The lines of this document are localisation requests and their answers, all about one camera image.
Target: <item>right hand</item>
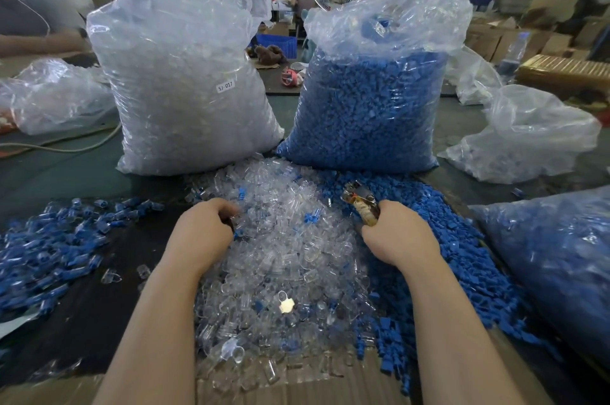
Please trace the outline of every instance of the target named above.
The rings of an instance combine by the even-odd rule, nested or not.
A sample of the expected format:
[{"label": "right hand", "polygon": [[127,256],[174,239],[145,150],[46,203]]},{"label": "right hand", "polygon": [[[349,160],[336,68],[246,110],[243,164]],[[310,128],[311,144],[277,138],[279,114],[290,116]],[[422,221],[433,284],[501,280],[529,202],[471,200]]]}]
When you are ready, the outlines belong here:
[{"label": "right hand", "polygon": [[417,212],[396,201],[379,202],[381,214],[373,227],[362,227],[362,238],[379,260],[398,267],[423,268],[440,257],[438,241]]}]

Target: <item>left hand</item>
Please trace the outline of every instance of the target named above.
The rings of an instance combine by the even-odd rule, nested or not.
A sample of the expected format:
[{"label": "left hand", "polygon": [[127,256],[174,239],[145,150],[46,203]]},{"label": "left hand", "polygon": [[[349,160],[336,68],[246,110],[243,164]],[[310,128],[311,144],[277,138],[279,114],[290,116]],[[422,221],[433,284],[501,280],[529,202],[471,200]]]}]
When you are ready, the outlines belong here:
[{"label": "left hand", "polygon": [[221,218],[238,213],[235,204],[221,198],[195,204],[178,219],[160,265],[201,277],[222,258],[233,240],[231,227],[223,224]]}]

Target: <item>pile of clear plastic pieces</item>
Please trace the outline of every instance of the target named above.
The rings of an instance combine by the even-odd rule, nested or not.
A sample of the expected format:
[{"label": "pile of clear plastic pieces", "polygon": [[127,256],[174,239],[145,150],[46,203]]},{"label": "pile of clear plastic pieces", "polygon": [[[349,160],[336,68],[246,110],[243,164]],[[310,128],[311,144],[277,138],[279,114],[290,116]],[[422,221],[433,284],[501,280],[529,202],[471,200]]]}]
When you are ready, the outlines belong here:
[{"label": "pile of clear plastic pieces", "polygon": [[364,249],[317,183],[311,168],[262,156],[192,179],[188,201],[242,210],[194,305],[199,374],[220,392],[273,384],[283,362],[337,376],[353,362],[354,321],[375,311]]}]

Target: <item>white cable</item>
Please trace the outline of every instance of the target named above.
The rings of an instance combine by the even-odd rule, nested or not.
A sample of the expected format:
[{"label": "white cable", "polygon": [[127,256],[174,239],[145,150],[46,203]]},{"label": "white cable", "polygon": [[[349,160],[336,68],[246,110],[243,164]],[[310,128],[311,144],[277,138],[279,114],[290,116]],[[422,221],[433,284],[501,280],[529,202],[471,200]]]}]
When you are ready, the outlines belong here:
[{"label": "white cable", "polygon": [[40,16],[40,19],[42,21],[44,21],[44,24],[46,24],[46,35],[44,37],[48,37],[49,34],[51,34],[51,27],[49,25],[49,23],[47,23],[47,21],[43,18],[43,16],[37,12],[36,10],[34,10],[34,8],[30,7],[29,5],[27,5],[23,0],[17,0],[19,3],[22,3],[23,5],[25,5],[27,8],[29,8],[30,10],[32,10],[36,15]]},{"label": "white cable", "polygon": [[38,149],[38,150],[52,151],[55,153],[82,153],[84,151],[89,151],[94,148],[102,146],[104,143],[106,143],[112,137],[114,137],[118,133],[118,131],[121,130],[121,127],[122,127],[122,124],[119,123],[118,126],[116,126],[114,128],[114,130],[110,133],[110,135],[108,135],[108,137],[106,137],[105,139],[103,139],[101,141],[98,141],[95,145],[87,146],[85,148],[64,150],[64,149],[59,149],[59,148],[50,148],[48,146],[30,145],[29,143],[0,143],[0,148],[4,148],[7,146],[19,146],[19,147],[23,147],[23,148],[32,148],[32,149]]}]

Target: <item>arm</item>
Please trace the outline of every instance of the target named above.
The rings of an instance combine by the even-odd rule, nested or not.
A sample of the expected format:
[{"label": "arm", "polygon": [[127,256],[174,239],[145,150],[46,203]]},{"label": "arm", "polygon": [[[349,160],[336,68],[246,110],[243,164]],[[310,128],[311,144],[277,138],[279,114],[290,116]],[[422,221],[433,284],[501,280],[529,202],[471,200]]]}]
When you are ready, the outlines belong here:
[{"label": "arm", "polygon": [[47,37],[0,35],[0,58],[83,52],[87,49],[87,40],[76,30],[50,34]]},{"label": "arm", "polygon": [[426,405],[523,404],[485,327],[440,255],[429,225],[398,202],[381,201],[362,237],[395,265],[413,299],[417,358]]},{"label": "arm", "polygon": [[226,251],[238,212],[223,199],[179,218],[135,306],[93,405],[195,403],[193,304],[201,275]]}]

